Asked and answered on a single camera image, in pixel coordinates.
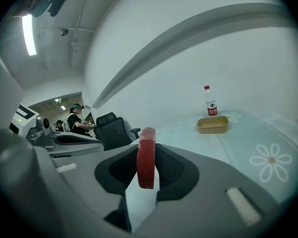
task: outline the ceiling light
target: ceiling light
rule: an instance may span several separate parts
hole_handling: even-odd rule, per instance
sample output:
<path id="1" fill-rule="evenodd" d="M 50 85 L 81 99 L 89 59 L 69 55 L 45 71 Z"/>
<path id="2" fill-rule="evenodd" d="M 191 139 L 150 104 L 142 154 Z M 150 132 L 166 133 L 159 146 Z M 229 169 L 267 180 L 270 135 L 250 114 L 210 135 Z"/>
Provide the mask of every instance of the ceiling light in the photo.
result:
<path id="1" fill-rule="evenodd" d="M 32 16 L 30 14 L 22 17 L 22 27 L 25 39 L 26 48 L 28 49 L 29 55 L 36 55 L 34 46 L 33 31 L 32 31 Z"/>

